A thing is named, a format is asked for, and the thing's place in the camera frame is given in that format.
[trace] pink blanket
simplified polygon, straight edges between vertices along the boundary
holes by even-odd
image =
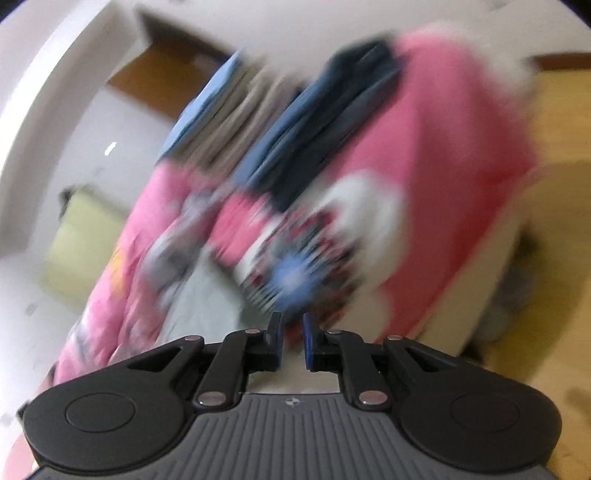
[[[355,246],[347,266],[354,265],[355,292],[327,315],[370,341],[411,331],[535,166],[511,92],[467,44],[417,33],[395,49],[404,59],[397,94],[297,205],[300,219],[330,214],[322,244],[314,246],[319,252],[334,239]],[[157,167],[61,353],[56,382],[153,345],[167,308],[159,287],[136,278],[138,266],[183,217],[187,198],[208,187],[169,163]],[[223,202],[211,234],[207,227],[189,236],[198,248],[208,235],[219,261],[256,294],[261,265],[284,224],[265,199],[236,192]]]

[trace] white floor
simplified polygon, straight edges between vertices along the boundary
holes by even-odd
[[[17,408],[34,395],[80,314],[37,282],[59,227],[57,195],[67,186],[89,183],[130,209],[172,124],[133,99],[103,88],[47,180],[28,245],[0,244],[0,471],[21,432],[14,417]]]

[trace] metal pin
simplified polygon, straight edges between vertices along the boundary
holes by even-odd
[[[381,405],[388,401],[388,396],[380,390],[366,390],[359,394],[359,401],[363,405]]]
[[[204,392],[197,398],[199,404],[204,407],[219,407],[226,401],[226,395],[222,392]]]

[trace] blue fabric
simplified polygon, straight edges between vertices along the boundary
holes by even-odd
[[[378,108],[391,97],[401,64],[384,40],[349,47],[285,110],[246,154],[233,181],[269,193],[285,212]]]
[[[179,116],[173,129],[164,141],[159,157],[165,157],[174,146],[195,126],[199,119],[208,111],[216,98],[224,92],[230,78],[242,64],[240,52],[236,52],[222,65],[199,95],[191,100]]]

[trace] gray ribbed panel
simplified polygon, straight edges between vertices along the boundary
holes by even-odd
[[[551,480],[542,467],[509,475],[458,471],[409,445],[384,414],[342,395],[245,394],[231,411],[197,418],[181,444],[149,466],[109,477],[48,469],[34,480]]]

